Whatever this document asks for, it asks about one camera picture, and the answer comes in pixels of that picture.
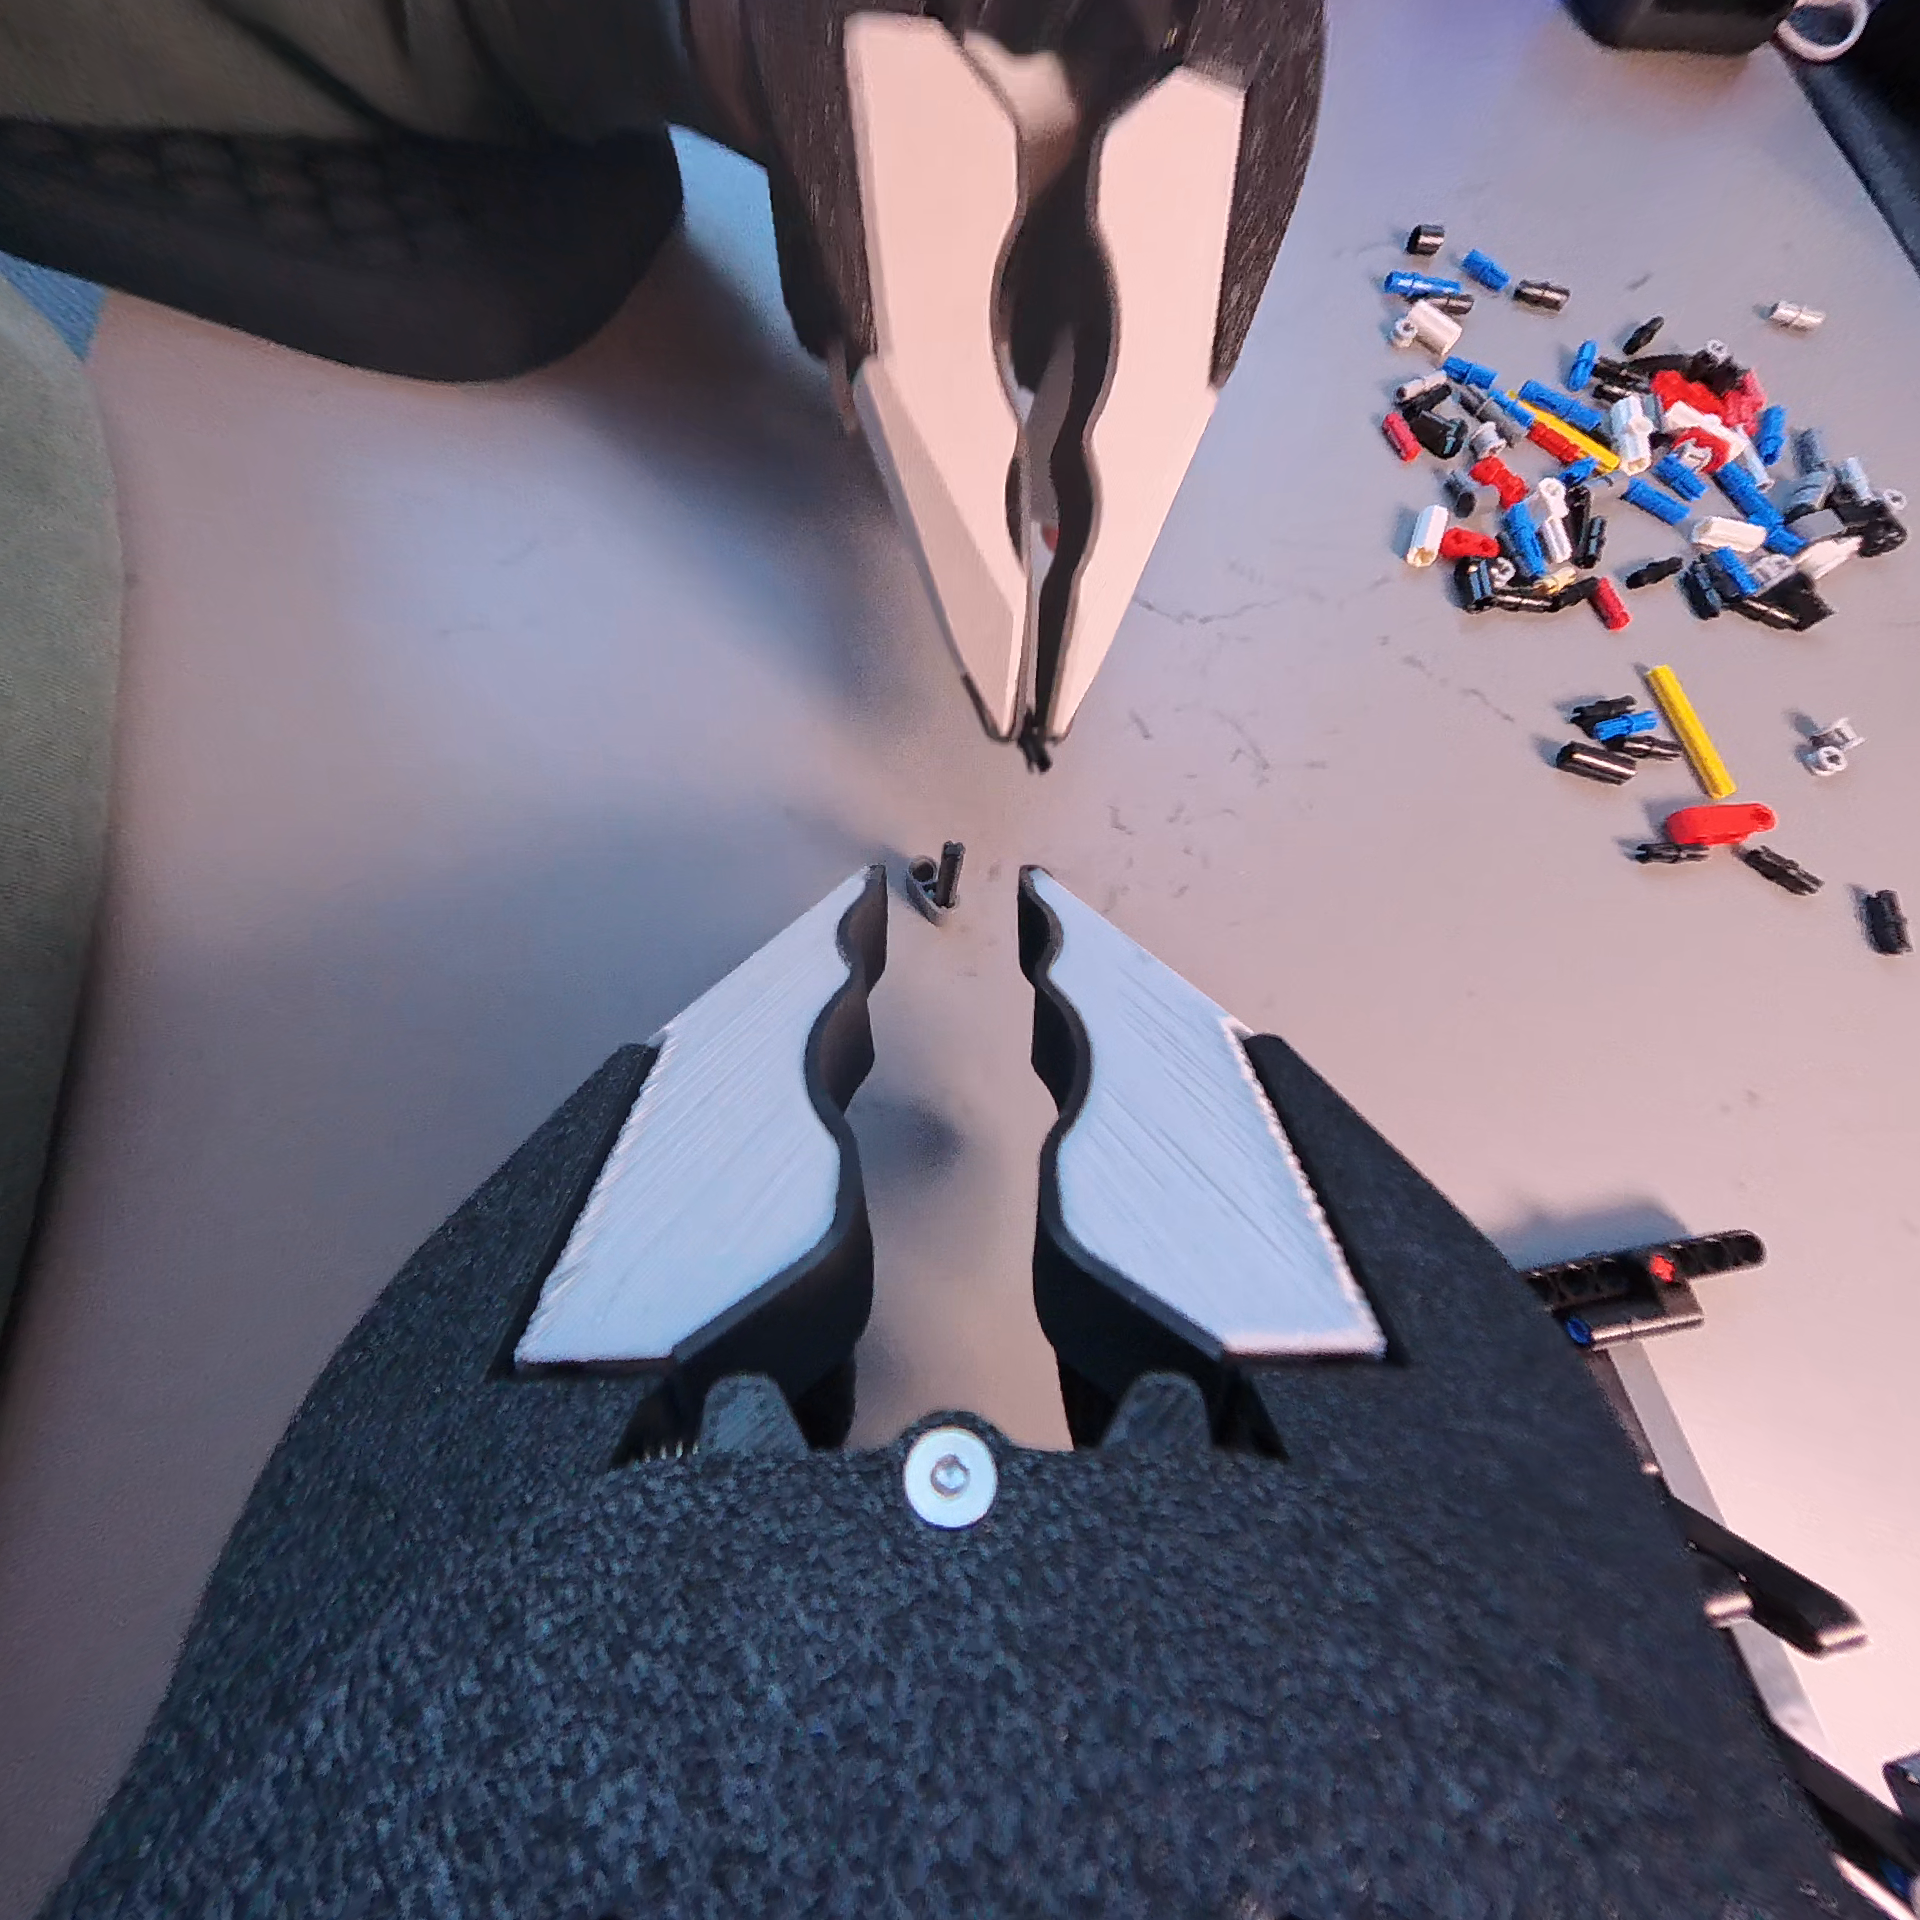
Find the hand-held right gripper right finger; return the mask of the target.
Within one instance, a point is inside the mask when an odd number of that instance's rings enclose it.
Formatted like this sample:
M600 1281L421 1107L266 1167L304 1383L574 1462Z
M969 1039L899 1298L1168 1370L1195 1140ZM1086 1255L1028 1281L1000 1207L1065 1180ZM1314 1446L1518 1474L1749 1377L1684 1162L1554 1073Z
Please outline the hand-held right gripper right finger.
M1086 1081L1053 1153L1068 1249L1227 1359L1385 1356L1246 1052L1251 1030L1043 869L1040 987Z

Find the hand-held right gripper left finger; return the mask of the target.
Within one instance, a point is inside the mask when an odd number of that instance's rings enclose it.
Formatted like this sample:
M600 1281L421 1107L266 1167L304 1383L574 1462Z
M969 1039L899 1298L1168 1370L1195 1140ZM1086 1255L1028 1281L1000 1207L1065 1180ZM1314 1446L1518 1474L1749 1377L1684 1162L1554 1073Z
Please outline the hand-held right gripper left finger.
M766 1282L816 1252L844 1150L808 1047L856 980L848 917L882 871L835 886L652 1039L650 1066L514 1348L524 1373L690 1359Z

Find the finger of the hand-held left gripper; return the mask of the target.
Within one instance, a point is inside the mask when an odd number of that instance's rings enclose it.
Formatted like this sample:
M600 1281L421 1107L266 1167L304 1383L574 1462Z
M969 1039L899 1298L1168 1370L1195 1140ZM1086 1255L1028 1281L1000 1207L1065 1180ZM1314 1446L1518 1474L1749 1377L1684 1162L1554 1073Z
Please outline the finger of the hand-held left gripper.
M932 17L851 14L846 54L875 334L856 407L986 727L1011 739L1028 573L1006 515L1020 418L997 289L1021 203L1018 126Z
M1061 547L1040 595L1036 708L1065 739L1217 404L1217 301L1242 92L1192 66L1154 83L1089 159L1089 323L1052 481Z

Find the toy truck chassis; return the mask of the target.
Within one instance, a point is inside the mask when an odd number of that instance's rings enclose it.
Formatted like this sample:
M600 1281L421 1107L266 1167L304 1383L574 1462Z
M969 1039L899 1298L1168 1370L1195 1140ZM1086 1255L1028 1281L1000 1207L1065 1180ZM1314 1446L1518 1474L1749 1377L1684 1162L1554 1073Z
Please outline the toy truck chassis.
M1532 1267L1524 1282L1582 1348L1641 1471L1662 1490L1700 1585L1702 1612L1739 1659L1793 1786L1804 1795L1848 1881L1891 1916L1916 1916L1916 1755L1884 1767L1893 1805L1841 1771L1794 1649L1830 1659L1866 1643L1858 1614L1834 1590L1730 1532L1641 1343L1698 1329L1693 1285L1756 1267L1753 1233L1669 1238Z

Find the pile of small toy pieces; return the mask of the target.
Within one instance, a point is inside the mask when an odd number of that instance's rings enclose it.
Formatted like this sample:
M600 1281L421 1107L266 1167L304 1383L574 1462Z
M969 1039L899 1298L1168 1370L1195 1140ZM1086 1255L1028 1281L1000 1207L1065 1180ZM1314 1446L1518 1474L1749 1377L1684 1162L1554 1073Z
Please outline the pile of small toy pieces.
M1587 339L1556 378L1504 378L1462 350L1476 297L1558 318L1571 289L1523 279L1482 249L1442 267L1448 231L1416 225L1409 265L1381 279L1385 339L1421 351L1381 433L1429 462L1433 501L1402 549L1448 578L1470 617L1588 610L1624 635L1635 597L1674 588L1693 621L1741 620L1804 637L1834 617L1834 575L1899 554L1914 506L1819 428L1793 426L1725 341L1662 348L1664 318L1616 345Z

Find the person's left forearm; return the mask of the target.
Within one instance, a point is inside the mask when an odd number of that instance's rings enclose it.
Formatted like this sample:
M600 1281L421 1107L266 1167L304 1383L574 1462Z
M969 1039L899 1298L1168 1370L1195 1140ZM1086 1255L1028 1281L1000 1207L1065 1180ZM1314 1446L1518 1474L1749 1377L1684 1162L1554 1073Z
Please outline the person's left forearm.
M5 2L5 252L349 367L514 378L681 214L677 5Z

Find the grey desk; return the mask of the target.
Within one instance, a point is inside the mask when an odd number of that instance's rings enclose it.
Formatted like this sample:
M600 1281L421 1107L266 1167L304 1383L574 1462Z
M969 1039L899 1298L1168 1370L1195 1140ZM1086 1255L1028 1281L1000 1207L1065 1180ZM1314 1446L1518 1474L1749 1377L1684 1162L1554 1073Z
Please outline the grey desk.
M1916 1748L1916 556L1804 637L1456 614L1378 434L1410 225L1566 282L1468 351L1553 378L1662 313L1916 483L1916 275L1776 54L1613 54L1556 5L1332 5L1265 308L1052 772L979 730L867 451L792 341L762 180L508 386L360 374L115 297L112 869L5 1378L5 1916L59 1884L254 1476L398 1267L621 1043L852 869L893 901L852 1109L875 1235L856 1441L1065 1441L1028 1290L1018 869L1294 1044L1516 1261L1749 1228L1648 1348L1720 1509L1869 1649L1838 1765ZM1707 804L1670 666L1778 825Z

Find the black box device with display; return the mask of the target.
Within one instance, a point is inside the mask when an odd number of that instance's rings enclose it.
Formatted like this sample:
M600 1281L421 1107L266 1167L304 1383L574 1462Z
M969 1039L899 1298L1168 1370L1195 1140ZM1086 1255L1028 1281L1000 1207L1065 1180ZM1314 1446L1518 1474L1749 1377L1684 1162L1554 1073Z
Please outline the black box device with display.
M1787 18L1794 2L1602 2L1573 0L1578 26L1626 52L1747 58Z

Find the yellow toy axle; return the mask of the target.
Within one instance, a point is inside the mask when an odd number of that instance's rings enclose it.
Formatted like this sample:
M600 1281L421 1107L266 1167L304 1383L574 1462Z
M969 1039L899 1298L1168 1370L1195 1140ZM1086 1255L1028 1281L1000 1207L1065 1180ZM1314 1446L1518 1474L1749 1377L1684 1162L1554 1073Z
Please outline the yellow toy axle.
M1733 797L1738 780L1674 667L1666 663L1646 666L1641 679L1702 795L1715 802Z

